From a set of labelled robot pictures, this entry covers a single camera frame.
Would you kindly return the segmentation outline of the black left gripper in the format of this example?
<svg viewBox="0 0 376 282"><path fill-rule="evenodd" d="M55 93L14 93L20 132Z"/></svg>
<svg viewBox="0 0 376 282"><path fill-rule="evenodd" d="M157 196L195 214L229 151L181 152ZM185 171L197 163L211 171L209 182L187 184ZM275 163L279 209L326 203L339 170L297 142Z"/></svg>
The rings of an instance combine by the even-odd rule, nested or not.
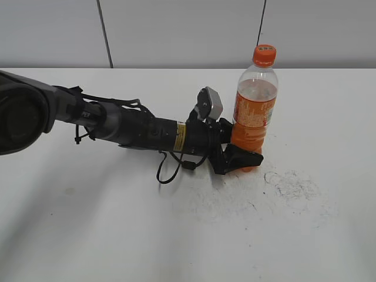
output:
<svg viewBox="0 0 376 282"><path fill-rule="evenodd" d="M222 151L222 144L231 142L233 124L221 117L218 121L203 122L198 119L186 121L184 154L200 156L198 163L184 161L184 168L195 170L207 159L216 174L224 175L234 170L258 167L263 155L246 151L233 144L228 144Z"/></svg>

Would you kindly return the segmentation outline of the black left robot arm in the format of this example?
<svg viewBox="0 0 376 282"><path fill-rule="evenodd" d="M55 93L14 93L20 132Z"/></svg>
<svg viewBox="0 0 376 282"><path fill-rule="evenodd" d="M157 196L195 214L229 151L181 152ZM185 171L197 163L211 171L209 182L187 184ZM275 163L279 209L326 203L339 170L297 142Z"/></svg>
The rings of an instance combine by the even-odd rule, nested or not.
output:
<svg viewBox="0 0 376 282"><path fill-rule="evenodd" d="M173 156L194 170L183 155L208 160L215 173L261 165L263 157L231 144L232 124L221 117L219 94L205 87L185 122L156 117L137 99L91 96L76 86L65 88L1 72L1 154L26 149L56 121L85 129L92 140L106 140L129 149L155 150Z"/></svg>

